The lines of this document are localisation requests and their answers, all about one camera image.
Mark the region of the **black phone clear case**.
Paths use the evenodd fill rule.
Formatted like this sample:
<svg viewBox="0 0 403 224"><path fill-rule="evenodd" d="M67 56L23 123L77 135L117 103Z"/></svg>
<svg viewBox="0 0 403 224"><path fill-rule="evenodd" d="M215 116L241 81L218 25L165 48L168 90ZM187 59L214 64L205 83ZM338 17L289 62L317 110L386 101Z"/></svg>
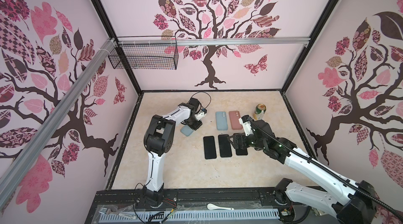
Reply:
<svg viewBox="0 0 403 224"><path fill-rule="evenodd" d="M218 136L219 152L221 158L232 157L232 145L228 138L228 134L222 134Z"/></svg>

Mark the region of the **black smartphone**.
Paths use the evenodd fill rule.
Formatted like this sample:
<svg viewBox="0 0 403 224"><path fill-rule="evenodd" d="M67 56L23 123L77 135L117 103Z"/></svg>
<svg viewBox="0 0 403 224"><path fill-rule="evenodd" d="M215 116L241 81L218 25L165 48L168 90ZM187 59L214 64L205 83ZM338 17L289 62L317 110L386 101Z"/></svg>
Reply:
<svg viewBox="0 0 403 224"><path fill-rule="evenodd" d="M237 156L247 156L248 150L247 149L236 149Z"/></svg>

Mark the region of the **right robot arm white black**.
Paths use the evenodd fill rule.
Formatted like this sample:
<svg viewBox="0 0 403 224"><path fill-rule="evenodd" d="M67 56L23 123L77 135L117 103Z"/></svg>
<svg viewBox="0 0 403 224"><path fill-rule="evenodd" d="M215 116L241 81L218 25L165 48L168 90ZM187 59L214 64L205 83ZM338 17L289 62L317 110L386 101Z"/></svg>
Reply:
<svg viewBox="0 0 403 224"><path fill-rule="evenodd" d="M273 193L280 205L295 202L334 217L340 224L370 224L376 215L374 187L366 181L350 180L322 165L286 138L276 137L270 125L250 117L240 119L242 133L227 137L234 149L252 147L279 163L293 168L321 189L282 179Z"/></svg>

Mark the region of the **pink phone case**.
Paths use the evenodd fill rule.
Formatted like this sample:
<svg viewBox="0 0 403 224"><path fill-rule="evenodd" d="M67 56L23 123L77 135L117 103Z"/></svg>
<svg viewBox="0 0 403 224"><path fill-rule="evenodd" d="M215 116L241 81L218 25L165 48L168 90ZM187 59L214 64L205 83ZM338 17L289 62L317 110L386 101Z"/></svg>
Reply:
<svg viewBox="0 0 403 224"><path fill-rule="evenodd" d="M242 124L239 122L241 118L239 111L228 112L232 130L242 130Z"/></svg>

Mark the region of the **black phone white case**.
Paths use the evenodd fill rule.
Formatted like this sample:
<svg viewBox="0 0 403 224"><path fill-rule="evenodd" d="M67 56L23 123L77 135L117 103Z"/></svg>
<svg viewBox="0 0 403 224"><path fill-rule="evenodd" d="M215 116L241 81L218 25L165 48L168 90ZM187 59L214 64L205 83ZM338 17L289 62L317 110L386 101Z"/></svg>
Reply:
<svg viewBox="0 0 403 224"><path fill-rule="evenodd" d="M203 137L204 143L204 157L206 160L212 160L217 158L215 138L213 136Z"/></svg>

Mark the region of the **light blue phone case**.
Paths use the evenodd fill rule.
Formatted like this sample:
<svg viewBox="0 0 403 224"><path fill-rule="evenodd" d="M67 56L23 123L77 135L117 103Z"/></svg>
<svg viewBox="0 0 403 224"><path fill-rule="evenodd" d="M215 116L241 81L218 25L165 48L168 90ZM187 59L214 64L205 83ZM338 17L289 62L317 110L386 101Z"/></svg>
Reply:
<svg viewBox="0 0 403 224"><path fill-rule="evenodd" d="M227 115L224 111L216 112L216 127L219 131L227 131L228 123L227 123Z"/></svg>

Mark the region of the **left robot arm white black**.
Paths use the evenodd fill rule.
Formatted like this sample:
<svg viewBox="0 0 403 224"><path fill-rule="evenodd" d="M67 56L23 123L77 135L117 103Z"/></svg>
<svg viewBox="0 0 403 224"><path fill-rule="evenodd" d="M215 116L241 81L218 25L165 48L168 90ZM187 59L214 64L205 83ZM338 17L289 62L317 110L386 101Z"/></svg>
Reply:
<svg viewBox="0 0 403 224"><path fill-rule="evenodd" d="M191 98L166 115L152 117L143 141L148 152L149 167L142 192L150 206L159 207L163 203L163 168L166 154L173 145L176 125L184 123L196 131L202 126L202 118L206 115L207 109L197 99Z"/></svg>

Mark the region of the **pale green phone case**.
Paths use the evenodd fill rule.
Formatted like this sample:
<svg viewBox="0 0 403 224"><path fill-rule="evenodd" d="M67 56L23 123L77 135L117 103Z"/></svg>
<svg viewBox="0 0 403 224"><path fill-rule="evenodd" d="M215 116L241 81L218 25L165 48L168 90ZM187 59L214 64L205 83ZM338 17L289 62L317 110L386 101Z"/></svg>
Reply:
<svg viewBox="0 0 403 224"><path fill-rule="evenodd" d="M181 128L181 133L186 136L189 137L193 134L194 130L191 129L188 125L185 125Z"/></svg>

